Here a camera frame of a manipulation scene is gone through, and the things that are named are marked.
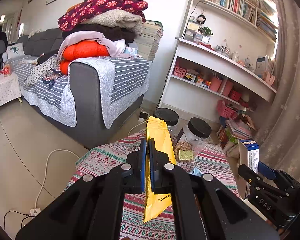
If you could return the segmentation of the blue snack box with label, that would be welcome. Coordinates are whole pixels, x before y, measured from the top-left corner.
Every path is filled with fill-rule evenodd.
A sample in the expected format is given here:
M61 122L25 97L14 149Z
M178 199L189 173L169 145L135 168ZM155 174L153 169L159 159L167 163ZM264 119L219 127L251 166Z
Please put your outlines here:
M240 140L239 149L239 165L246 165L255 173L258 172L259 163L259 145L254 140ZM250 185L239 176L238 192L240 197L245 200L250 193Z

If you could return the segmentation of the grey floral curtain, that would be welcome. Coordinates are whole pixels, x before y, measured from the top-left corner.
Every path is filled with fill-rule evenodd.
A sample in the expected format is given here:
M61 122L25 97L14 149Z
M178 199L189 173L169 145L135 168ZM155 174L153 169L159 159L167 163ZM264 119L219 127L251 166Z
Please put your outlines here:
M274 1L279 17L277 94L262 113L255 140L262 162L300 181L300 8L295 0Z

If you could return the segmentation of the light blue milk carton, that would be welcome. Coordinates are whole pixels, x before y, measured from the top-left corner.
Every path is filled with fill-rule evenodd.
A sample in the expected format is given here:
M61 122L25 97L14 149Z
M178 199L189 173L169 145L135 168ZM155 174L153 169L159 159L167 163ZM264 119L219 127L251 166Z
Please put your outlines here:
M203 175L202 171L198 167L194 167L189 174L201 177Z

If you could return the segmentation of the jar with peanuts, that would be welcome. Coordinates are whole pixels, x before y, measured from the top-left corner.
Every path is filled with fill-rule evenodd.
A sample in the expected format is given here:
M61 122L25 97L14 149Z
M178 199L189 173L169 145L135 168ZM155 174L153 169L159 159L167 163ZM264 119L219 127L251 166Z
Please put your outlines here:
M212 132L204 120L194 117L179 131L173 143L177 161L193 161L196 155L208 144Z

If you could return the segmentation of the pink basket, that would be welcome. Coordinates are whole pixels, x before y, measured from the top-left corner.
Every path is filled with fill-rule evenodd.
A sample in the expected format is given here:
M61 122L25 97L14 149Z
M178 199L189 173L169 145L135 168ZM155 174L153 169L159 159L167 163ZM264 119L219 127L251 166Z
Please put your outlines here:
M222 100L219 100L217 102L217 112L218 112L219 116L228 118L228 119L232 119L237 116L237 111L228 107L225 104L225 102Z

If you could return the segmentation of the jar with brown nuts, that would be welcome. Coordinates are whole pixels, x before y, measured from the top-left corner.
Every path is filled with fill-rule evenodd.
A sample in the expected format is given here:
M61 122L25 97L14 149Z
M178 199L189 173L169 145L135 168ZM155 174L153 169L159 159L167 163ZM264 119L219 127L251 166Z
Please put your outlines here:
M164 120L167 125L167 129L170 133L171 139L175 140L176 138L176 131L177 131L177 124L179 121L179 115L177 112L168 109L168 108L157 108L153 116L158 119Z

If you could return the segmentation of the white bookshelf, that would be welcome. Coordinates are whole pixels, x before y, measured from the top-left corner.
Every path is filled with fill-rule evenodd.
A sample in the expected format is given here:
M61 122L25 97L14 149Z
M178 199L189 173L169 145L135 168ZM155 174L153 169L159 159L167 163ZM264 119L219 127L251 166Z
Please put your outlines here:
M272 68L277 27L250 0L189 0L159 106L218 122L218 103L260 124L276 89Z

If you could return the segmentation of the grey sofa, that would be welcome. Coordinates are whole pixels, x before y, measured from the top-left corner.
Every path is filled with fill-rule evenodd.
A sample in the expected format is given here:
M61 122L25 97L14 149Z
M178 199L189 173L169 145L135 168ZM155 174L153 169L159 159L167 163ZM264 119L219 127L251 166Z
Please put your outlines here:
M32 37L21 36L24 54L12 60L21 94L46 120L87 149L105 144L140 107L149 85L150 62L97 57L71 63L68 74L53 87L42 79L26 86L24 81L41 54L57 51L62 44L61 31L48 29Z

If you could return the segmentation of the striped quilted sofa cover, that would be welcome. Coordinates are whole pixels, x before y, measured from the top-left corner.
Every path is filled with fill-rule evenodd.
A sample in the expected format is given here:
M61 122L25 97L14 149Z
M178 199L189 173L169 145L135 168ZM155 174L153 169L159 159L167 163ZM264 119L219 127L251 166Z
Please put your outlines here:
M25 81L34 69L34 60L31 55L10 60L21 94L42 116L65 127L121 127L148 90L151 63L141 57L78 59L52 86L41 77L28 86Z

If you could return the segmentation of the small table with dotted cloth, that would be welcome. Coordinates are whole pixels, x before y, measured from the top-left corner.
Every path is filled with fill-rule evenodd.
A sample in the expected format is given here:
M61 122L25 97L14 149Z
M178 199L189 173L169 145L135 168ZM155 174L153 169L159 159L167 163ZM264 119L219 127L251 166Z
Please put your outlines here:
M9 76L0 74L0 107L15 99L19 99L21 102L21 90L17 75L14 72Z

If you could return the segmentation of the orange cushion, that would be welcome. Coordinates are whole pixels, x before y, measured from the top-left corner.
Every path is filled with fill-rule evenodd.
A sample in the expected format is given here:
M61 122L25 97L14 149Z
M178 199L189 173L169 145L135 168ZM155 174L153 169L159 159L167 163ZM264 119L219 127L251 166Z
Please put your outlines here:
M109 56L106 46L96 41L81 41L65 48L61 53L59 70L63 75L68 74L71 61L86 57Z

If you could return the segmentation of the stack of books on sofa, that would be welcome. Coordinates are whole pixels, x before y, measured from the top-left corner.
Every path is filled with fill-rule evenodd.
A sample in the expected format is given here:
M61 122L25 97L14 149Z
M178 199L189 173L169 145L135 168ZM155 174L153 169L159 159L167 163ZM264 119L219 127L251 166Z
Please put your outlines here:
M142 33L136 35L134 42L138 46L138 54L148 61L153 61L163 36L164 28L159 21L146 21Z

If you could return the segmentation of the red floral blanket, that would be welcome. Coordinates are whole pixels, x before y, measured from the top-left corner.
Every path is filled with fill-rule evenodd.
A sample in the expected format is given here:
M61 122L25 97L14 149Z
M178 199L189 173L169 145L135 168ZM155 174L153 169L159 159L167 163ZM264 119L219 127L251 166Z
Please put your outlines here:
M148 3L143 0L84 0L70 7L57 23L62 31L70 31L85 20L115 9L140 16L142 23L145 23L146 19L142 11L147 8Z

